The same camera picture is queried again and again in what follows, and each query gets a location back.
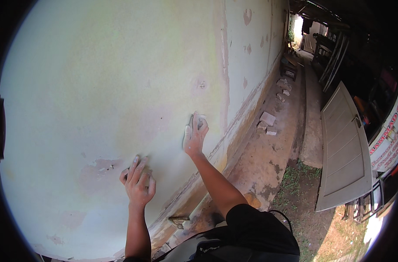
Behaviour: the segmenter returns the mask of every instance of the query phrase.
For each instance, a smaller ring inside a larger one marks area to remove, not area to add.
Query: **hand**
[[[198,130],[198,113],[193,114],[190,124],[184,129],[183,149],[191,158],[202,155],[203,140],[209,130],[208,123],[201,118],[203,125]]]
[[[119,180],[125,186],[130,201],[129,206],[143,210],[155,195],[156,181],[152,177],[151,171],[142,173],[148,158],[144,157],[137,167],[138,160],[139,156],[136,156],[130,168],[122,171]]]

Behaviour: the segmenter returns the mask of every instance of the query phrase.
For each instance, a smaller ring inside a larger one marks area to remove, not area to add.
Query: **wire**
[[[279,210],[275,210],[275,209],[269,210],[268,212],[277,212],[277,213],[281,214],[281,215],[286,219],[286,221],[288,221],[289,229],[291,230],[292,235],[294,234],[294,233],[292,232],[292,225],[291,225],[291,222],[290,222],[289,219],[285,216],[284,213],[280,212]]]

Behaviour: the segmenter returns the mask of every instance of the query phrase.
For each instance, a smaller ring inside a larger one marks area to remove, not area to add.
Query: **painted wall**
[[[123,255],[119,174],[149,156],[157,193],[146,222],[156,222],[197,171],[182,149],[195,110],[210,127],[204,153],[222,171],[279,57],[285,9],[283,0],[38,1],[0,85],[2,185],[31,247],[69,261]]]

